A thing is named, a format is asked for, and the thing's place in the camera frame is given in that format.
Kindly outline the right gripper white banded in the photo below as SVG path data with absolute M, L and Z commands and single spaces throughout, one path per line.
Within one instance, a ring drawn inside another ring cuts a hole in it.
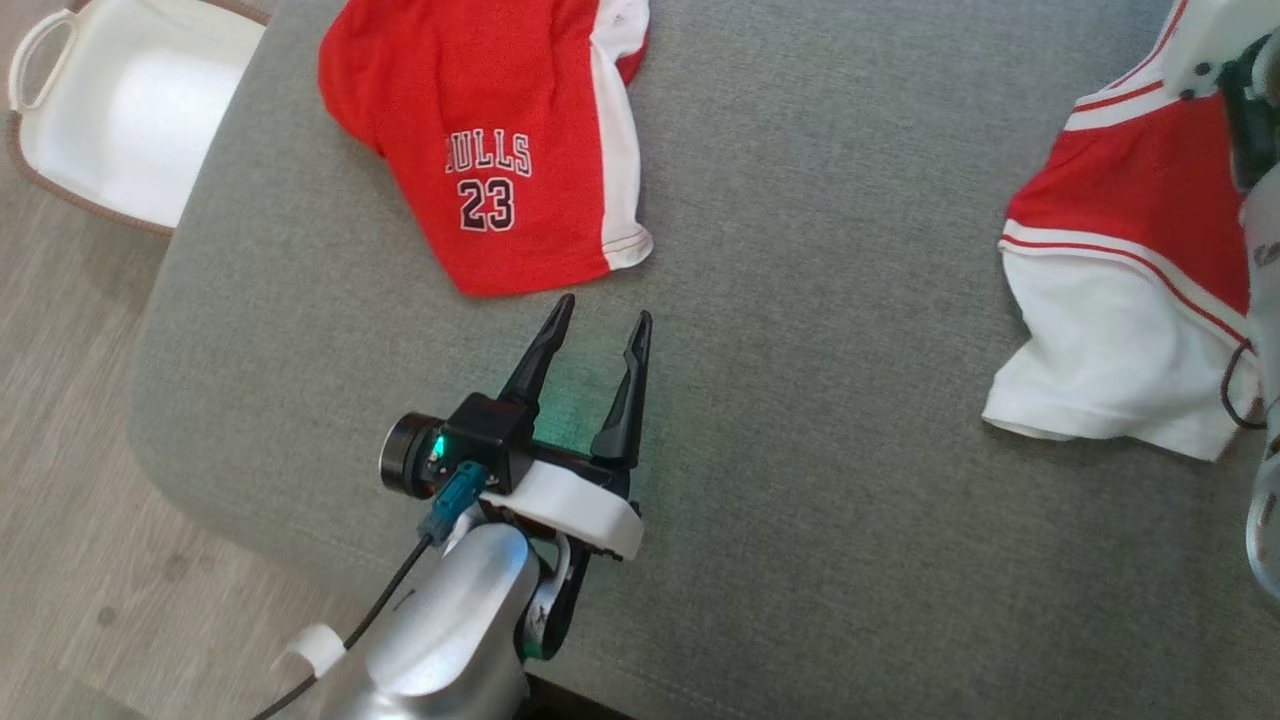
M 1188 1 L 1166 46 L 1166 88 L 1183 100 L 1221 94 L 1242 191 L 1277 165 L 1277 1 Z

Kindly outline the left gripper white banded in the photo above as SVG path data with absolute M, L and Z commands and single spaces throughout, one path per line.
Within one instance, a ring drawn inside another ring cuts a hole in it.
M 573 293 L 559 296 L 499 392 L 500 402 L 540 407 L 547 373 L 563 346 L 575 302 Z M 640 311 L 622 352 L 626 372 L 593 438 L 591 457 L 536 443 L 532 465 L 509 493 L 490 488 L 481 495 L 489 520 L 506 521 L 527 539 L 557 547 L 556 565 L 541 565 L 524 612 L 522 659 L 549 661 L 559 652 L 591 557 L 630 561 L 639 551 L 644 529 L 628 498 L 630 470 L 639 461 L 652 333 L 652 314 Z

